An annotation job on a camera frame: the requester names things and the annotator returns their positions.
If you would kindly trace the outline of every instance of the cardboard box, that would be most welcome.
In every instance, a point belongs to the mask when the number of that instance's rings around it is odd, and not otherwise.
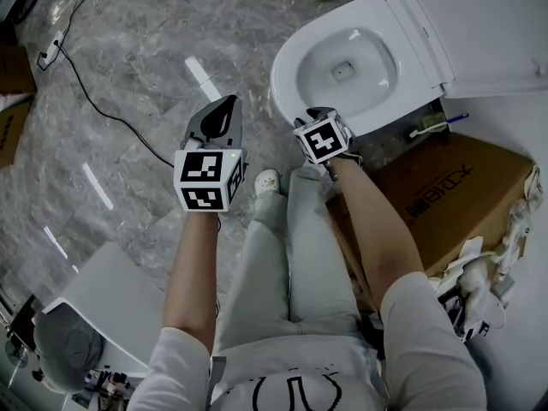
[[[371,178],[409,227],[431,277],[458,257],[467,239],[483,236],[484,251],[500,243],[509,209],[523,198],[523,184],[533,165],[528,158],[483,141],[459,134],[433,135]],[[327,207],[348,266],[360,285],[366,285],[344,198],[335,197]]]
[[[24,47],[0,45],[0,95],[21,95],[24,99],[0,111],[0,168],[14,162],[15,151],[36,93],[33,74]]]

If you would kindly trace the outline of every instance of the person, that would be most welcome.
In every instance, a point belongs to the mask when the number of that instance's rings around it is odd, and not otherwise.
[[[276,171],[267,170],[255,183],[256,212],[216,341],[217,215],[188,214],[164,328],[131,411],[485,409],[483,378],[438,303],[407,226],[357,163],[330,163],[384,323],[382,378],[360,333],[319,171],[295,170],[286,199]]]

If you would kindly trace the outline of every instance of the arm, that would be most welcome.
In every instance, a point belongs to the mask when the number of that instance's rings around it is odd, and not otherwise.
[[[352,160],[332,158],[377,306],[388,288],[410,272],[423,271],[407,225],[365,172]]]
[[[386,382],[394,409],[485,409],[480,370],[428,283],[407,226],[352,160],[331,160],[384,323]]]
[[[130,411],[206,408],[215,338],[217,213],[190,212],[164,301],[164,328]]]
[[[190,212],[168,283],[164,327],[187,332],[209,353],[215,339],[217,213]]]

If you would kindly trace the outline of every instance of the toilet lid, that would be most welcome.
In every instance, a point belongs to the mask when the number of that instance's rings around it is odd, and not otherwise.
[[[454,75],[452,98],[548,89],[548,0],[417,0]]]

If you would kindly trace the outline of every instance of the gray pants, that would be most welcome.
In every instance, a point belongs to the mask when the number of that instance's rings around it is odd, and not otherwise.
[[[290,284],[286,227],[293,253]],[[359,319],[319,173],[295,170],[289,199],[266,192],[255,203],[216,350],[287,335],[361,337]]]

